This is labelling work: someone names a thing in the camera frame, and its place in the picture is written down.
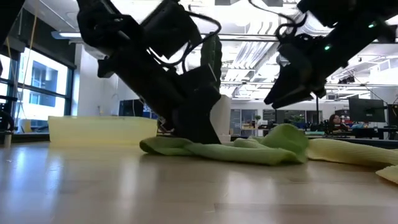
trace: person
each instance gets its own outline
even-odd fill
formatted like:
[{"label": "person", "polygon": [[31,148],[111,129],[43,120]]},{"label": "person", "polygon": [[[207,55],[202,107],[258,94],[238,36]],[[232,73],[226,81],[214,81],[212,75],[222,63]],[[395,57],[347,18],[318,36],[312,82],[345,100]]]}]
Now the person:
[{"label": "person", "polygon": [[329,118],[329,128],[333,133],[342,131],[348,131],[347,125],[341,122],[340,117],[336,114],[332,114]]}]

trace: wall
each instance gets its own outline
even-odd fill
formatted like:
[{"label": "wall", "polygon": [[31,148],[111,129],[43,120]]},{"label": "wall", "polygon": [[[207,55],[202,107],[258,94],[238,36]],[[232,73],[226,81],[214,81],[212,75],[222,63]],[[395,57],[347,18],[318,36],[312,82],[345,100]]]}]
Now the wall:
[{"label": "wall", "polygon": [[88,54],[81,44],[76,46],[75,58],[77,70],[74,77],[72,115],[118,115],[120,100],[138,99],[117,75],[98,78],[97,59]]},{"label": "wall", "polygon": [[[257,114],[262,116],[263,110],[273,110],[271,105],[266,105],[261,100],[251,100],[251,101],[233,101],[231,104],[231,109],[247,109],[247,110],[257,110]],[[319,110],[323,113],[323,119],[328,119],[335,110],[348,109],[347,101],[336,101],[336,102],[319,102]],[[316,103],[314,101],[304,101],[296,103],[293,105],[285,106],[280,110],[317,110]]]},{"label": "wall", "polygon": [[[371,93],[371,99],[375,100],[380,100],[382,99],[385,103],[387,104],[393,104],[397,103],[396,99],[398,99],[398,88],[395,87],[383,87],[383,88],[373,88],[372,93]],[[377,126],[377,127],[384,127],[387,126],[388,122],[388,110],[384,110],[384,116],[386,117],[386,122],[385,123],[370,123],[371,126]]]}]

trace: computer monitor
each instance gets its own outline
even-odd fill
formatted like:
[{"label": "computer monitor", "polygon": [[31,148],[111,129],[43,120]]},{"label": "computer monitor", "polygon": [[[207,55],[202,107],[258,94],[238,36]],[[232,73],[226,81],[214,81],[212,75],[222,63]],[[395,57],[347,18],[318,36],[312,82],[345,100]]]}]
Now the computer monitor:
[{"label": "computer monitor", "polygon": [[140,116],[144,114],[144,104],[140,100],[121,100],[119,116]]},{"label": "computer monitor", "polygon": [[349,118],[352,121],[386,122],[384,102],[382,100],[348,99]]}]

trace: light green towel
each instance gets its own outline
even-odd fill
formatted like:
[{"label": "light green towel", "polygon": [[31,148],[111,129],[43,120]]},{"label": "light green towel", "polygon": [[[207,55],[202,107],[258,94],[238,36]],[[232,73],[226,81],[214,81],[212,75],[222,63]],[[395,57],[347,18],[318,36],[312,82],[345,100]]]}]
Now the light green towel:
[{"label": "light green towel", "polygon": [[202,156],[230,162],[277,165],[304,163],[308,139],[290,124],[281,124],[264,138],[237,139],[229,145],[198,144],[186,139],[154,137],[141,141],[143,151],[165,156]]},{"label": "light green towel", "polygon": [[398,150],[334,139],[308,140],[290,124],[280,124],[266,137],[237,139],[228,144],[198,144],[186,139],[154,137],[140,142],[143,151],[165,156],[202,156],[230,162],[278,165],[308,159],[379,167],[376,174],[398,184]]}]

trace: white wall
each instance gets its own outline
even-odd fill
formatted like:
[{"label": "white wall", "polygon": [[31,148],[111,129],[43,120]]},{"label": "white wall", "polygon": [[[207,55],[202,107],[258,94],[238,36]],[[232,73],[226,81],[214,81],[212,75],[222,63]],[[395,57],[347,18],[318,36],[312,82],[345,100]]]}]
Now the white wall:
[{"label": "white wall", "polygon": [[[261,100],[251,100],[251,101],[233,101],[231,104],[231,109],[246,109],[246,110],[257,110],[257,114],[262,116],[263,110],[273,110],[271,105],[266,105]],[[329,119],[335,110],[349,109],[348,102],[346,101],[336,101],[336,102],[319,102],[319,110],[323,113],[323,119]],[[314,101],[304,101],[296,103],[293,105],[285,106],[279,110],[317,110],[317,105]]]},{"label": "white wall", "polygon": [[[385,106],[387,106],[386,103],[393,104],[397,98],[398,98],[398,88],[396,88],[396,87],[382,87],[382,88],[373,88],[372,89],[371,99],[383,100],[385,102],[384,103]],[[385,123],[371,123],[370,125],[377,126],[380,128],[387,126],[388,110],[384,110],[384,116],[386,117]]]},{"label": "white wall", "polygon": [[390,68],[379,72],[377,69],[371,69],[369,82],[372,84],[396,85],[398,84],[398,68]]},{"label": "white wall", "polygon": [[138,99],[117,75],[98,78],[97,59],[76,45],[72,115],[110,116],[119,113],[120,100]]}]

